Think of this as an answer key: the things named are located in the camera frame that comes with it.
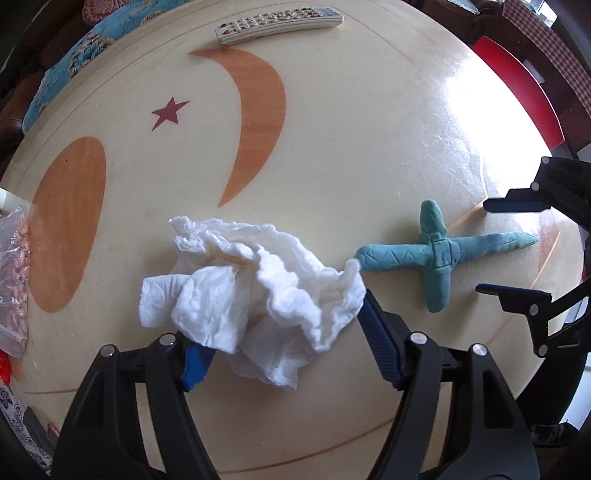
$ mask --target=cream table surface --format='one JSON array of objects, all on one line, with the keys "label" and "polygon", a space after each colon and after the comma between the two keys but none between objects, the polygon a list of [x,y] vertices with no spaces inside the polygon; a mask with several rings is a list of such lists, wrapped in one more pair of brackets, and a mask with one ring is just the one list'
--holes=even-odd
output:
[{"label": "cream table surface", "polygon": [[[427,198],[452,236],[535,233],[531,248],[457,268],[438,314],[424,306],[419,272],[365,276],[410,328],[455,348],[488,345],[514,394],[533,376],[540,361],[525,319],[474,286],[559,295],[578,282],[572,222],[554,211],[487,216],[479,207],[529,185],[548,154],[541,136],[501,80],[416,9],[331,4],[345,16],[338,28],[219,51],[211,49],[221,22],[310,4],[192,2],[117,41],[40,116],[2,187],[33,202],[30,337],[13,368],[15,389],[43,421],[61,426],[102,345],[139,348],[159,334],[139,326],[139,289],[174,264],[175,215],[273,223],[336,268],[361,245],[416,241]],[[172,97],[188,101],[178,123],[154,128],[152,112]],[[426,466],[444,436],[449,389],[442,393]],[[223,478],[348,480],[368,474],[400,395],[381,380],[355,320],[301,370],[295,392],[237,377],[218,355],[187,397]]]}]

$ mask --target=plastic bag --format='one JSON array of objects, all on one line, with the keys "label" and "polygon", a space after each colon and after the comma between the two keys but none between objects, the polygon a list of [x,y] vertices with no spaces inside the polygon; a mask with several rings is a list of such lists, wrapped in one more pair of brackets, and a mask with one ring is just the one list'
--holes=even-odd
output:
[{"label": "plastic bag", "polygon": [[27,341],[29,277],[27,211],[0,219],[0,350],[20,357]]}]

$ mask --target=cross-shaped plush toy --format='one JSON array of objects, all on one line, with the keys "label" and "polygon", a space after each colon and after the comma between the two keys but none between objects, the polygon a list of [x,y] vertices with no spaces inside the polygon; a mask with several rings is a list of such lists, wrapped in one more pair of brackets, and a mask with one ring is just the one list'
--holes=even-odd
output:
[{"label": "cross-shaped plush toy", "polygon": [[421,204],[421,235],[418,244],[365,245],[355,258],[362,271],[422,268],[427,309],[440,312],[449,301],[452,270],[460,263],[484,255],[528,247],[538,241],[525,232],[448,238],[443,215],[434,200]]}]

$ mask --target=white tissue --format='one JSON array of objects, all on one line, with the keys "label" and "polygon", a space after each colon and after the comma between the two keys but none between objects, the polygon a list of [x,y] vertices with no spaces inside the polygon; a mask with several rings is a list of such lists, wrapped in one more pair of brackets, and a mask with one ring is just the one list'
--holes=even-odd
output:
[{"label": "white tissue", "polygon": [[238,375],[295,388],[298,369],[327,351],[361,309],[355,259],[342,272],[325,267],[269,224],[170,223],[178,261],[170,275],[144,279],[139,320],[172,321],[191,340],[226,352]]}]

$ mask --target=metal screw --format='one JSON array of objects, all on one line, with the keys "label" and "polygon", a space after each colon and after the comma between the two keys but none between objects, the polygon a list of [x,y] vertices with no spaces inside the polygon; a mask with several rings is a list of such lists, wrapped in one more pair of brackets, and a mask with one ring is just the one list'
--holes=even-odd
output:
[{"label": "metal screw", "polygon": [[427,343],[427,335],[422,332],[413,332],[410,334],[410,341],[416,345],[425,345]]},{"label": "metal screw", "polygon": [[112,356],[113,353],[115,353],[115,347],[113,345],[105,345],[100,349],[100,354],[102,356]]},{"label": "metal screw", "polygon": [[177,338],[174,336],[173,333],[165,333],[160,337],[160,345],[172,345],[174,342],[177,341]]},{"label": "metal screw", "polygon": [[472,351],[478,356],[486,356],[488,349],[481,343],[475,343],[472,345]]}]

